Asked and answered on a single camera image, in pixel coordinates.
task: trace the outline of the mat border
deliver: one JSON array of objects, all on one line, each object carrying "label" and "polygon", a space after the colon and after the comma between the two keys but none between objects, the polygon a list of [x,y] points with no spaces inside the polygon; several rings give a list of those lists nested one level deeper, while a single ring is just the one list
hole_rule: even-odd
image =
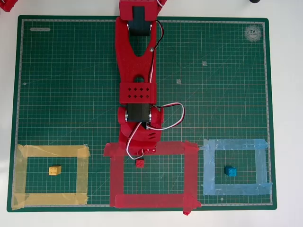
[{"label": "mat border", "polygon": [[[7,211],[8,212],[41,212],[41,211],[175,211],[181,209],[115,209],[110,208],[107,205],[91,205],[87,206],[77,206],[77,207],[25,207],[20,210],[12,210],[12,186],[13,186],[13,174],[14,174],[14,157],[15,157],[15,146],[16,146],[16,125],[18,119],[18,90],[19,90],[19,68],[20,65],[20,55],[21,50],[21,33],[22,25],[25,19],[48,19],[48,20],[115,20],[117,16],[29,16],[21,15],[18,17],[18,29],[17,29],[17,48],[16,48],[16,67],[15,67],[15,84],[14,84],[14,98],[13,98],[13,114],[12,114],[12,129],[11,129],[11,146],[10,146],[10,163],[9,163],[9,185],[8,185],[8,202]],[[269,112],[269,138],[270,138],[270,162],[271,165],[271,181],[272,186],[272,205],[218,205],[218,204],[203,204],[201,208],[197,210],[276,210],[277,209],[277,199],[276,199],[276,171],[275,171],[275,151],[274,151],[274,127],[273,127],[273,106],[272,106],[272,87],[271,87],[271,68],[270,68],[270,46],[269,46],[269,21],[267,18],[234,18],[234,17],[159,17],[160,20],[174,20],[174,21],[231,21],[231,22],[251,22],[256,23],[261,22],[265,25],[265,44],[266,44],[266,66],[267,66],[267,90],[268,90],[268,112]]]}]

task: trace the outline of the red cube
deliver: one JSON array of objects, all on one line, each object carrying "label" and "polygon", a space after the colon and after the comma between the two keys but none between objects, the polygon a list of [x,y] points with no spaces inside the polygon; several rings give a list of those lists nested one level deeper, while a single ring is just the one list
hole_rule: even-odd
[{"label": "red cube", "polygon": [[144,168],[144,159],[137,159],[136,160],[136,167],[137,168]]}]

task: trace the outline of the white table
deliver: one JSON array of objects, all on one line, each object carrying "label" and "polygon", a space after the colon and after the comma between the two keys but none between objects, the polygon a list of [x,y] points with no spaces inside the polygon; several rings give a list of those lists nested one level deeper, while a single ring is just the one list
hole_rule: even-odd
[{"label": "white table", "polygon": [[269,19],[278,209],[273,211],[7,213],[13,87],[19,15],[118,15],[119,0],[20,0],[0,11],[1,226],[302,226],[303,1],[168,0],[161,16]]}]

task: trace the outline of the red tape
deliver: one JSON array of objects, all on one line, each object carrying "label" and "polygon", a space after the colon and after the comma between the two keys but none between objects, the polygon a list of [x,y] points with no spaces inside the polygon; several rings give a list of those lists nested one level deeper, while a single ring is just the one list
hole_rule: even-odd
[{"label": "red tape", "polygon": [[[199,147],[191,142],[158,142],[155,153],[145,153],[144,155],[183,155],[186,153],[195,153]],[[105,157],[127,156],[125,149],[121,148],[119,143],[108,143],[104,148]]]},{"label": "red tape", "polygon": [[116,195],[124,192],[124,158],[110,159],[109,206],[116,206]]},{"label": "red tape", "polygon": [[159,142],[156,153],[148,155],[184,154],[183,194],[124,194],[124,156],[126,151],[118,143],[107,144],[104,156],[110,159],[110,207],[127,208],[182,208],[185,215],[198,207],[197,170],[199,147],[190,142]]}]

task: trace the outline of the green cutting mat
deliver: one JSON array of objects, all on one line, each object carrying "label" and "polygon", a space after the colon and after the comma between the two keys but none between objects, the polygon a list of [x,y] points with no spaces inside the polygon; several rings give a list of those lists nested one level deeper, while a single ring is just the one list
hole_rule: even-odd
[{"label": "green cutting mat", "polygon": [[[162,140],[265,139],[270,195],[204,196],[199,154],[199,210],[276,208],[269,32],[267,19],[162,17],[165,36],[157,53],[158,104],[181,102],[186,117]],[[142,53],[147,38],[132,38]],[[106,211],[109,207],[108,142],[117,142],[120,76],[115,55],[115,17],[20,16],[8,211],[11,211],[15,145],[83,145],[89,159],[86,206],[25,207],[17,211]],[[180,109],[165,112],[164,126]],[[182,193],[183,156],[146,157],[135,168],[125,157],[125,193]],[[57,177],[48,167],[62,165]],[[256,183],[254,151],[218,151],[216,183]],[[227,177],[224,166],[237,167]],[[26,192],[75,192],[76,158],[28,159]]]}]

